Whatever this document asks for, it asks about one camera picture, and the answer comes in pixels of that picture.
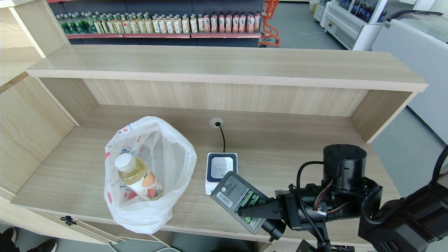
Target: wooden counter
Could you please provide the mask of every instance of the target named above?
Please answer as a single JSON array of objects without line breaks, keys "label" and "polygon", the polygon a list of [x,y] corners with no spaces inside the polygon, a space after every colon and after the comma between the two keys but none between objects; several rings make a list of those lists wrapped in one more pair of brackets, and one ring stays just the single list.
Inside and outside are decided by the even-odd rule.
[{"label": "wooden counter", "polygon": [[[368,153],[366,176],[399,198],[370,147],[427,84],[387,53],[268,48],[65,46],[27,70],[77,125],[12,201],[57,216],[115,224],[103,198],[104,146],[123,126],[147,115],[178,129],[194,146],[193,178],[162,228],[266,242],[205,195],[206,156],[222,148],[209,120],[220,117],[240,175],[268,196],[294,183],[298,167],[322,160],[335,143]],[[322,167],[304,171],[319,183]],[[372,248],[358,220],[328,223],[335,244]],[[314,240],[287,230],[284,243]]]}]

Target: black cable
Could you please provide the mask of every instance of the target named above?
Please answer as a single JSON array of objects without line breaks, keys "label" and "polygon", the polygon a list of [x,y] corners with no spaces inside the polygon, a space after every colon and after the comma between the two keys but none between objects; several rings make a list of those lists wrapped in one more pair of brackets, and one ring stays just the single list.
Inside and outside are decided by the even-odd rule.
[{"label": "black cable", "polygon": [[442,169],[442,165],[444,164],[447,156],[448,156],[448,145],[445,146],[444,150],[442,150],[442,153],[440,154],[439,158],[437,159],[437,161],[435,163],[434,171],[432,172],[432,179],[429,182],[429,185],[431,187],[434,187],[436,185],[437,180],[439,179],[439,174]]},{"label": "black cable", "polygon": [[215,123],[215,125],[220,128],[221,134],[223,135],[223,142],[224,142],[224,150],[223,150],[223,152],[225,152],[225,137],[224,137],[223,128],[221,127],[221,123],[220,122]]},{"label": "black cable", "polygon": [[[310,218],[310,216],[308,215],[308,212],[305,209],[305,204],[303,204],[303,200],[302,200],[302,196],[300,195],[300,176],[302,174],[303,169],[308,166],[308,165],[323,165],[322,161],[309,161],[306,162],[304,164],[302,164],[302,166],[300,166],[299,171],[297,172],[297,180],[296,180],[296,187],[297,187],[297,200],[298,200],[298,204],[300,209],[303,212],[303,215],[305,215],[306,219],[308,220],[308,222],[311,224],[311,226],[313,227],[313,229],[316,231],[318,237],[318,241],[321,243],[325,242],[325,239],[322,236],[322,233],[319,231],[319,229],[317,228],[316,224],[313,222],[313,220]],[[330,251],[330,248],[328,246],[324,246],[326,251]]]}]

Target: red shelf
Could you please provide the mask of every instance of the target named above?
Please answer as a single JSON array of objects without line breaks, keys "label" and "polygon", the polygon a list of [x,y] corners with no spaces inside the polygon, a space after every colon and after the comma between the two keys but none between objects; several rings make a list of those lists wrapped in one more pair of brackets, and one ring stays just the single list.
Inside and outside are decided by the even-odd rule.
[{"label": "red shelf", "polygon": [[123,38],[166,38],[166,39],[189,39],[190,33],[140,33],[123,34]]},{"label": "red shelf", "polygon": [[261,33],[192,33],[192,38],[238,38],[238,39],[259,39]]},{"label": "red shelf", "polygon": [[123,34],[67,34],[68,39],[100,39],[100,38],[123,38]]}]

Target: white plastic bag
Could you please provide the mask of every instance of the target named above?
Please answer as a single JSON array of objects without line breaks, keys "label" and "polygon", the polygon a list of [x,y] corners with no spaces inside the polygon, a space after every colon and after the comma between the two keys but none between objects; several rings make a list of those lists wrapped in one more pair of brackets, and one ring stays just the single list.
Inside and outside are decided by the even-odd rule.
[{"label": "white plastic bag", "polygon": [[[187,188],[196,165],[190,142],[158,117],[144,117],[121,130],[106,145],[104,199],[113,219],[128,230],[153,234],[172,217],[172,208]],[[145,201],[125,185],[114,165],[124,152],[140,157],[163,184],[162,196]]]}]

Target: white bottle cap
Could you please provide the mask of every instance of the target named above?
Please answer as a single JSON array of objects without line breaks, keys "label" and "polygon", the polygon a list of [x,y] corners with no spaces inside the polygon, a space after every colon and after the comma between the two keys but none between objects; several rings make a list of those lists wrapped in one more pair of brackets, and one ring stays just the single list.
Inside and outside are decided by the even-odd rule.
[{"label": "white bottle cap", "polygon": [[136,165],[135,157],[129,153],[123,153],[115,159],[115,166],[120,172],[128,172]]}]

